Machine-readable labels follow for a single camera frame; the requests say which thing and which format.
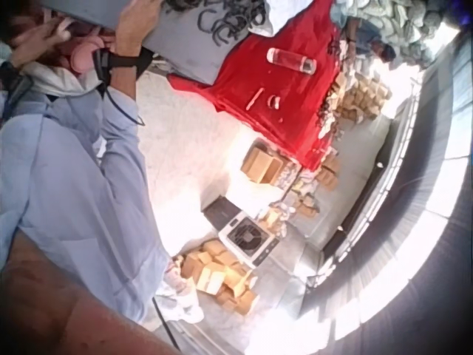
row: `white cloth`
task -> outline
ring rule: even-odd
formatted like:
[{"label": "white cloth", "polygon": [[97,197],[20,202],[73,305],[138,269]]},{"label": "white cloth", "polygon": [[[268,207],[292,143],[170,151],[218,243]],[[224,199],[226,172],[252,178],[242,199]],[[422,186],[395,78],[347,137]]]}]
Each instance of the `white cloth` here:
[{"label": "white cloth", "polygon": [[295,15],[305,10],[313,0],[265,0],[266,21],[261,26],[251,26],[250,32],[264,37],[274,37]]},{"label": "white cloth", "polygon": [[[0,64],[7,60],[10,54],[10,48],[0,42]],[[26,65],[22,71],[33,78],[33,90],[58,98],[85,95],[95,90],[101,83],[95,70],[90,70],[77,78],[65,68],[47,67],[33,62]]]}]

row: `skin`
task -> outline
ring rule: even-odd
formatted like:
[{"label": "skin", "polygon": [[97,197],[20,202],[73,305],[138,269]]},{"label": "skin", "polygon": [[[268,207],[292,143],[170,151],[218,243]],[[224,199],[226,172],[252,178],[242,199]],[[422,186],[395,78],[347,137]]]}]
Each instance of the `skin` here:
[{"label": "skin", "polygon": [[[134,0],[116,31],[117,53],[136,56],[154,28],[161,0]],[[11,62],[21,69],[65,38],[55,22],[26,35]],[[112,86],[136,98],[136,69],[114,69]],[[1,354],[176,354],[173,348],[114,313],[71,281],[18,230],[0,273]]]},{"label": "skin", "polygon": [[[347,26],[345,27],[346,37],[351,39],[348,43],[348,50],[347,50],[347,59],[346,62],[348,65],[351,65],[355,62],[356,58],[356,32],[360,27],[361,21],[358,18],[349,18],[347,21]],[[381,41],[373,41],[371,43],[371,50],[375,55],[381,57],[384,44]]]}]

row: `shirt sleeve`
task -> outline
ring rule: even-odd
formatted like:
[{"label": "shirt sleeve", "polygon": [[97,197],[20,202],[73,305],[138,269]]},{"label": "shirt sleeve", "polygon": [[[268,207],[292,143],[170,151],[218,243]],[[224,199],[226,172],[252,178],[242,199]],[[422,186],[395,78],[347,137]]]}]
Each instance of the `shirt sleeve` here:
[{"label": "shirt sleeve", "polygon": [[149,204],[145,159],[138,149],[137,125],[123,114],[125,112],[137,120],[137,104],[116,89],[110,87],[108,91],[110,97],[105,94],[101,128],[106,140],[102,173],[109,181],[113,197],[118,203],[131,203],[143,211]]}]

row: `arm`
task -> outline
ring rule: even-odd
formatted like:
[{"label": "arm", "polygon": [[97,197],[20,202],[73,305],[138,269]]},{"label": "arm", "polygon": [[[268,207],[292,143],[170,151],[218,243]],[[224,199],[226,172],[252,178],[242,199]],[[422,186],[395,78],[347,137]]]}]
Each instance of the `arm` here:
[{"label": "arm", "polygon": [[347,26],[345,27],[345,33],[347,39],[356,42],[356,33],[360,27],[361,20],[356,17],[349,17],[347,20]]},{"label": "arm", "polygon": [[356,33],[360,27],[361,20],[356,17],[349,17],[345,26],[345,37],[348,42],[347,64],[353,65],[356,58]]},{"label": "arm", "polygon": [[[161,0],[134,0],[121,14],[116,52],[139,56],[143,39],[156,25]],[[113,103],[137,121],[136,68],[114,68],[111,87],[103,103],[102,136],[107,141],[102,172],[118,202],[148,209],[149,196],[144,157],[138,149],[137,127]]]}]

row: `bright light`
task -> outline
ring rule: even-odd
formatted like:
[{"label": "bright light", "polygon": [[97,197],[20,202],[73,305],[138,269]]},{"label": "bright light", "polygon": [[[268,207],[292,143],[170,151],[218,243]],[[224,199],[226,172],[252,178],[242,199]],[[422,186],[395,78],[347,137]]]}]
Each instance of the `bright light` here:
[{"label": "bright light", "polygon": [[407,285],[395,259],[387,263],[371,283],[360,292],[360,318],[365,323],[383,309]]},{"label": "bright light", "polygon": [[360,326],[358,299],[353,299],[337,312],[335,323],[335,340],[346,337]]},{"label": "bright light", "polygon": [[472,105],[452,116],[445,159],[465,157],[470,154],[472,148],[472,118]]},{"label": "bright light", "polygon": [[468,158],[445,160],[435,182],[426,209],[450,217],[465,178]]},{"label": "bright light", "polygon": [[448,24],[442,22],[434,38],[426,39],[424,43],[432,51],[433,55],[437,55],[459,32],[459,29],[450,27]]},{"label": "bright light", "polygon": [[294,319],[281,308],[273,309],[251,334],[245,355],[286,355],[287,335],[291,333],[294,323]]},{"label": "bright light", "polygon": [[330,320],[328,321],[328,327],[324,322],[319,323],[318,308],[304,314],[296,321],[292,334],[288,334],[292,340],[290,341],[291,345],[287,346],[286,354],[308,355],[325,348],[330,335]]},{"label": "bright light", "polygon": [[409,236],[396,252],[399,269],[412,279],[425,263],[445,229],[447,219],[424,211]]}]

